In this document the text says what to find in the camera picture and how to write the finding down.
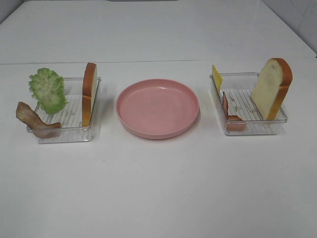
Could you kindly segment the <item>right clear plastic tray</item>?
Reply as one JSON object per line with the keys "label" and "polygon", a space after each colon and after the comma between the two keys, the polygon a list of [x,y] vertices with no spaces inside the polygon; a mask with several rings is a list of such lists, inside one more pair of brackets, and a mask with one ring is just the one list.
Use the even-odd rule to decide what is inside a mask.
{"label": "right clear plastic tray", "polygon": [[[259,73],[222,73],[221,76],[223,82],[220,92],[216,89],[212,75],[210,75],[210,79],[212,99],[224,134],[229,136],[278,134],[288,120],[283,109],[279,109],[274,120],[264,120],[251,98],[251,92],[257,82]],[[225,114],[222,106],[223,92],[225,92],[228,100],[229,114],[237,115],[246,123],[244,131],[236,132],[226,129]]]}

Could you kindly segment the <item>bacon strip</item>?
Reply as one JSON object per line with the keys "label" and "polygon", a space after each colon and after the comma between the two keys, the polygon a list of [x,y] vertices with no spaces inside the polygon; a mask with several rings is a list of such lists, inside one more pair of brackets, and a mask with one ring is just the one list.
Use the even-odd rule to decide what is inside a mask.
{"label": "bacon strip", "polygon": [[61,128],[61,123],[56,122],[53,124],[44,123],[41,118],[35,113],[31,107],[24,103],[18,102],[16,108],[16,118],[26,124],[30,129],[35,130],[33,134],[41,139],[48,139],[59,136],[58,131],[49,131],[50,129]]}
{"label": "bacon strip", "polygon": [[228,131],[244,131],[246,123],[237,115],[229,114],[229,104],[225,92],[222,93],[222,106],[225,114],[226,129]]}

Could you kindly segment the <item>bread slice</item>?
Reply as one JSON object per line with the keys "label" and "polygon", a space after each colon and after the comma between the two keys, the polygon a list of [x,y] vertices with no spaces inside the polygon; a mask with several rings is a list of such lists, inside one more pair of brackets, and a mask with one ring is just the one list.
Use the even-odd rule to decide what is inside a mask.
{"label": "bread slice", "polygon": [[98,86],[97,65],[87,63],[82,88],[82,126],[90,125],[96,91]]}
{"label": "bread slice", "polygon": [[284,59],[271,58],[266,62],[251,93],[264,120],[275,119],[292,80],[292,70]]}

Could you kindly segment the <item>green lettuce leaf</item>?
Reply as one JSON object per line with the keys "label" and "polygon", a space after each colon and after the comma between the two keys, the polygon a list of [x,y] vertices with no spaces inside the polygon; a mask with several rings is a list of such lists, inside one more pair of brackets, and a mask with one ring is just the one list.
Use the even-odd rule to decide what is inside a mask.
{"label": "green lettuce leaf", "polygon": [[67,104],[64,78],[49,68],[39,68],[29,76],[29,90],[46,114],[56,114]]}

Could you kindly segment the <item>clear plastic tray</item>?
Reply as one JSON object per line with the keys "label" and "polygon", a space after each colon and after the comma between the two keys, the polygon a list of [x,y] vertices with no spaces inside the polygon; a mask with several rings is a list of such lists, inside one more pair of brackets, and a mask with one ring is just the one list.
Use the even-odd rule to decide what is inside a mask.
{"label": "clear plastic tray", "polygon": [[[210,75],[210,79],[212,99],[224,134],[229,136],[278,134],[288,120],[283,109],[279,109],[274,120],[264,120],[251,98],[251,92],[257,82],[259,73],[222,73],[221,76],[223,82],[220,92],[216,89],[212,75]],[[228,100],[229,114],[237,115],[246,123],[244,131],[236,132],[226,129],[225,114],[222,106],[223,92],[225,92]]]}
{"label": "clear plastic tray", "polygon": [[46,138],[39,138],[39,144],[85,142],[98,137],[101,127],[101,78],[97,77],[97,92],[92,111],[91,122],[88,127],[82,126],[82,86],[83,78],[64,78],[65,96],[67,104],[60,112],[49,115],[39,106],[34,111],[46,124],[59,122],[61,128],[33,130],[26,127],[28,133],[43,134]]}

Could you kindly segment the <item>yellow cheese slice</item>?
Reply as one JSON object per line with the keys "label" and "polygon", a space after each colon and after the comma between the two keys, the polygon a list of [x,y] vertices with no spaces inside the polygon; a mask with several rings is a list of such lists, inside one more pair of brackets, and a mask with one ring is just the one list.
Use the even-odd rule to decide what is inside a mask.
{"label": "yellow cheese slice", "polygon": [[220,92],[223,78],[221,74],[218,72],[214,64],[212,65],[212,77],[213,77],[216,89],[218,90],[218,92]]}

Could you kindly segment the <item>pink round plate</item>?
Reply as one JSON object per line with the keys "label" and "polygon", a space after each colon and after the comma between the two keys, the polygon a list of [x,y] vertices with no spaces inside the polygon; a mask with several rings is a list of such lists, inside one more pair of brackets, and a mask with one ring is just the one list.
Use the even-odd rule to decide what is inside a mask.
{"label": "pink round plate", "polygon": [[168,79],[148,79],[124,89],[116,101],[123,127],[146,139],[167,139],[189,129],[200,112],[188,86]]}

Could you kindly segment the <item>left clear plastic tray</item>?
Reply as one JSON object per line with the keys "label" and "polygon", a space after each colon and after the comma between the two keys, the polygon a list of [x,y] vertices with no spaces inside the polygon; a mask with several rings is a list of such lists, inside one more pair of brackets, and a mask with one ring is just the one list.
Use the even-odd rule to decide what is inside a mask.
{"label": "left clear plastic tray", "polygon": [[92,111],[91,122],[88,127],[82,126],[82,86],[83,78],[64,78],[65,96],[67,104],[60,112],[49,115],[39,106],[34,111],[46,124],[59,122],[61,128],[33,130],[26,127],[28,133],[43,134],[46,138],[39,138],[39,144],[85,142],[98,137],[101,127],[101,78],[97,77],[97,92]]}

